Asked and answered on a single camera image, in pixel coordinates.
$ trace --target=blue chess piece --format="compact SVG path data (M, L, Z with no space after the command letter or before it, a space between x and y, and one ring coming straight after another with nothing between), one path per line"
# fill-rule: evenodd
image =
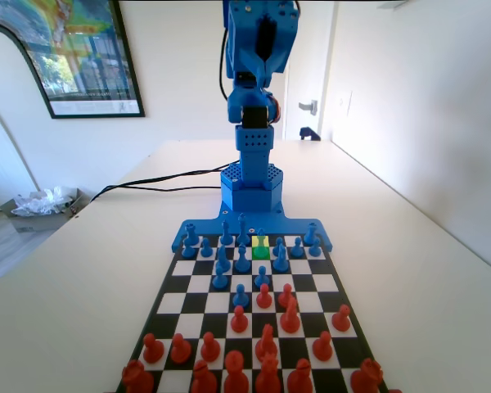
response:
M312 246L314 244L314 239L317 238L317 236L314 234L316 231L317 225L315 223L308 225L308 231L304 236L304 244L306 246Z
M209 239L207 237L202 239L202 249L200 250L200 254L204 258L209 258L213 254L213 249L209 246Z
M216 267L216 276L213 278L213 287L216 289L224 289L227 286L227 277L223 275L222 268Z
M273 269L280 273L284 273L289 269L289 262L286 258L286 248L283 244L278 249L278 257L273 262Z
M259 275L255 278L255 285L258 289L260 289L262 284L269 285L269 277L265 275L265 266L259 267Z
M244 244L238 246L238 254L240 254L240 256L235 263L235 269L240 273L245 273L251 268L251 262L246 258L246 246L244 246Z
M247 246L251 239L249 236L247 236L246 233L246 217L243 213L240 213L240 215L238 216L238 223L240 224L240 234L236 238L236 242L238 244L244 244L245 246Z
M225 246L229 246L232 243L232 236L229 234L229 224L226 220L222 222L223 234L220 237L220 242Z
M312 256L320 256L322 249L320 248L320 239L316 237L313 245L309 248L309 254Z
M295 239L295 246L291 248L291 255L295 258L300 258L304 254L304 248L302 247L302 239L297 237Z
M226 247L220 246L218 249L218 260L216 266L222 268L222 272L226 273L231 268L231 262L226 257Z
M182 250L182 256L184 258L192 258L195 253L196 253L196 250L191 247L191 244L189 244L189 241L187 240L187 237L185 239L183 239L183 250Z
M273 255L278 256L278 250L280 249L282 243L283 243L282 238L277 237L277 244L275 245L275 247L273 247Z
M246 289L243 284L236 286L236 295L232 298L232 304L235 307L241 305L243 308L249 305L249 297L246 295Z

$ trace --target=black square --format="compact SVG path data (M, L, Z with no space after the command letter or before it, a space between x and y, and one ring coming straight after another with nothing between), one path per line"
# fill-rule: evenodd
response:
M309 359L305 338L278 338L278 343L282 368L296 368L300 359Z
M213 273L213 260L198 260L193 268L193 276L209 276Z
M207 293L186 293L182 314L203 314L206 301Z
M370 357L369 354L364 354L357 337L333 338L333 346L342 368L359 368L362 361Z
M167 359L165 360L164 370L192 370L195 365L195 357L196 357L196 348L198 346L197 338L186 338L186 341L189 341L191 344L191 355L186 363L176 364L171 360L171 351L173 350L173 344L169 348L169 353Z
M152 315L146 327L147 333L153 333L155 338L171 338L177 328L180 314L155 314Z
M232 350L239 350L244 356L244 369L253 368L253 343L250 338L227 338L224 358Z
M314 285L311 274L293 274L293 283L297 292L316 292L317 287Z
M164 279L162 291L164 291L164 293L185 293L187 292L190 281L191 276L168 276Z
M306 337L320 337L320 333L329 332L323 313L300 313L300 321Z
M273 326L273 337L278 337L277 315L271 313L253 314L253 323L251 324L253 337L261 337L264 326L268 323Z
M215 338L225 338L227 331L227 314L204 314L200 338L212 332Z
M339 369L312 370L314 390L317 393L347 393L344 376Z

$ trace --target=wooden floor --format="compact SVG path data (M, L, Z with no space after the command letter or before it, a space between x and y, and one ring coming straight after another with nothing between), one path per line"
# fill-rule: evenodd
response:
M18 233L0 211L0 277L14 269L53 233Z

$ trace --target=white square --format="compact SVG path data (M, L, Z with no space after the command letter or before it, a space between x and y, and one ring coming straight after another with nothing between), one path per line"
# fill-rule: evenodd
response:
M273 280L273 290L275 292L284 292L284 285L286 284L290 284L292 290L295 290L293 276L290 274L274 274L271 279Z
M192 373L192 370L163 371L157 393L186 393L189 391Z
M205 302L206 314L227 314L229 312L229 292L210 292Z
M327 327L329 328L329 333L331 334L331 337L356 337L357 336L357 333L354 331L352 323L351 326L349 326L349 329L347 329L347 331L345 332L336 330L335 327L333 326L333 314L334 313L324 313L324 317L326 317Z
M253 336L253 328L251 327L253 323L253 314L252 313L244 313L244 315L247 317L247 327L245 328L245 331L242 333L237 333L234 330L232 330L231 327L231 320L232 317L235 316L235 314L227 314L227 331L226 331L226 338L251 338Z
M316 292L296 292L300 313L322 313L322 303Z
M165 360L169 356L169 348L171 347L171 341L169 338L165 338L160 340L162 341L162 344L164 344L164 354L160 358L160 360L156 363L148 363L147 361L144 360L144 350L146 350L146 347L144 346L142 348L142 352L140 353L140 356L138 357L138 360L142 362L144 365L144 369L147 371L155 371L155 370L163 370L165 366Z
M215 338L214 339L216 342L218 342L220 344L220 353L218 354L218 358L216 358L214 361L212 362L208 362L207 363L207 367L209 370L221 370L223 368L223 350L225 348L225 345L226 345L226 339L225 338ZM199 341L198 341L198 347L196 348L196 357L195 357L195 363L202 359L202 346L204 345L204 339L201 338Z
M242 372L245 374L247 380L249 381L248 393L251 393L253 391L253 384L255 383L255 381L253 381L253 370L242 370ZM220 389L220 391L223 391L223 385L226 382L227 375L229 375L229 373L226 369L224 369L222 371L222 389Z
M292 274L311 274L311 268L307 260L289 260Z
M253 276L250 274L235 275L231 277L231 292L236 292L236 286L242 284L246 292L253 291Z
M255 352L255 347L256 343L260 341L260 337L256 337L253 339L253 369L254 370L260 370L262 368L262 364L259 361L259 358L256 357L256 352ZM280 360L280 345L278 343L278 339L276 337L273 338L273 341L275 345L277 346L277 360L278 360L278 366L277 368L280 369L282 368L282 362Z
M259 275L259 267L265 267L265 273L271 274L271 263L268 260L252 260L251 261L251 272L258 276Z
M313 274L313 280L319 292L338 292L335 279L330 274Z
M202 330L203 314L180 314L174 333L182 333L183 338L199 338Z
M284 329L282 329L282 325L280 324L280 318L282 317L283 314L284 313L277 313L278 336L280 338L305 337L304 329L302 328L302 318L300 317L300 313L296 313L298 315L298 318L300 319L300 327L294 333L288 333Z
M182 312L185 293L165 293L158 306L157 314L180 314Z
M253 293L253 299L251 299L251 301L253 302L253 314L267 314L267 313L274 314L274 313L276 313L275 301L277 301L277 300L275 299L274 293L269 292L269 295L271 296L271 305L267 309L263 309L262 307L260 307L259 305L256 304L256 296L258 296L259 294L260 294L260 292L254 292Z
M174 265L173 276L191 276L194 268L194 260L177 260Z
M187 293L207 293L210 282L211 276L191 276Z
M333 347L333 355L332 357L329 358L329 360L326 360L325 362L322 362L319 360L313 353L313 343L315 340L317 340L318 337L308 337L305 339L305 345L308 347L308 354L309 354L309 362L311 363L311 368L313 370L319 369L319 368L340 368L340 363L338 361L338 358L336 357L336 350Z

